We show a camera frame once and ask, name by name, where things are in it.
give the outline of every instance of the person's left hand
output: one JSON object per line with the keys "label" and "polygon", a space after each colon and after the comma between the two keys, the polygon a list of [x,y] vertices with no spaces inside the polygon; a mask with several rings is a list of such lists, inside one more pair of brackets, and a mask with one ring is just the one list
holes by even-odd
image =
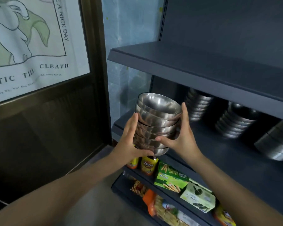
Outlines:
{"label": "person's left hand", "polygon": [[136,149],[133,145],[133,137],[138,120],[138,114],[134,113],[126,123],[120,141],[109,155],[116,163],[120,163],[120,166],[124,166],[137,157],[154,155],[154,153],[150,150]]}

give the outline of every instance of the floor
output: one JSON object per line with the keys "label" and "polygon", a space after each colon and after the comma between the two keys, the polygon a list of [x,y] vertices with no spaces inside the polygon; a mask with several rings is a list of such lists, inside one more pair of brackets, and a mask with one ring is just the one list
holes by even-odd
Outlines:
{"label": "floor", "polygon": [[[108,155],[112,147],[107,146],[85,166]],[[110,189],[121,170],[110,175],[90,190],[57,224],[57,226],[152,226],[147,219],[132,209]]]}

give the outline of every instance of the metal shelf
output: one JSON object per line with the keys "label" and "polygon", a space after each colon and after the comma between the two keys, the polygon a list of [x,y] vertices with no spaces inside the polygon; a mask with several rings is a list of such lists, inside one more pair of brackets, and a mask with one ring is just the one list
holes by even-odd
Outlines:
{"label": "metal shelf", "polygon": [[157,216],[151,217],[149,215],[147,205],[143,202],[142,198],[130,190],[132,186],[132,181],[125,178],[125,176],[120,175],[111,186],[111,189],[115,194],[123,199],[128,205],[132,206],[152,224],[157,226],[169,226],[169,224],[159,219]]}
{"label": "metal shelf", "polygon": [[204,213],[200,211],[199,209],[195,208],[193,205],[189,204],[185,200],[180,198],[180,195],[176,192],[164,189],[160,186],[155,186],[154,176],[147,176],[144,173],[140,171],[140,169],[132,170],[128,167],[123,167],[123,169],[128,172],[130,175],[132,175],[134,178],[139,180],[141,183],[143,183],[145,186],[153,190],[155,193],[157,193],[159,196],[164,198],[168,203],[171,205],[174,205],[177,209],[181,210],[184,214],[188,215],[190,218],[195,220],[198,224],[201,226],[219,226],[220,224],[218,221],[216,221],[211,214]]}
{"label": "metal shelf", "polygon": [[[114,123],[112,127],[114,138],[122,135],[132,113],[133,111],[130,110]],[[192,130],[200,150],[207,158],[283,214],[283,162],[267,159],[239,140],[225,139],[202,122],[193,123]],[[200,176],[173,150],[160,156],[159,159],[206,186]]]}
{"label": "metal shelf", "polygon": [[156,41],[111,49],[108,60],[283,119],[283,69]]}

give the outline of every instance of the wall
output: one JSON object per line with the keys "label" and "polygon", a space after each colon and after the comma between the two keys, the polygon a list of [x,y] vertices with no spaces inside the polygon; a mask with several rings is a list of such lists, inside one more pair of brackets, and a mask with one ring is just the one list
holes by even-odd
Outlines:
{"label": "wall", "polygon": [[[102,0],[106,56],[110,49],[156,41],[164,0]],[[111,125],[137,96],[149,91],[151,75],[107,60]]]}

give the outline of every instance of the shelving unit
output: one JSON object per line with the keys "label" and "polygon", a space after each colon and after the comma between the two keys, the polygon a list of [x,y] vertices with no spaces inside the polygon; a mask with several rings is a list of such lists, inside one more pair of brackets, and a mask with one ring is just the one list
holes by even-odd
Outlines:
{"label": "shelving unit", "polygon": [[[151,92],[182,102],[188,87],[192,87],[218,97],[220,103],[228,100],[261,111],[266,123],[272,124],[283,119],[281,19],[283,0],[165,0],[158,41],[113,48],[108,60],[152,74]],[[275,26],[274,21],[281,23]],[[223,108],[216,101],[212,102],[212,114],[218,118]],[[132,113],[129,111],[112,126],[116,141]],[[257,124],[263,125],[248,142],[243,136],[225,139],[208,122],[192,123],[191,128],[208,159],[283,214],[283,162],[267,159],[252,148],[256,135],[259,138],[264,128],[272,127],[266,123],[258,120]],[[159,159],[207,187],[172,149]],[[138,170],[125,170],[202,226],[216,224],[175,194],[155,187],[153,178]]]}
{"label": "shelving unit", "polygon": [[128,180],[124,175],[120,175],[111,186],[111,189],[127,204],[129,204],[145,218],[147,218],[152,224],[157,226],[169,226],[166,222],[159,219],[157,216],[151,217],[149,215],[147,205],[143,202],[142,198],[130,190],[133,184],[134,183]]}

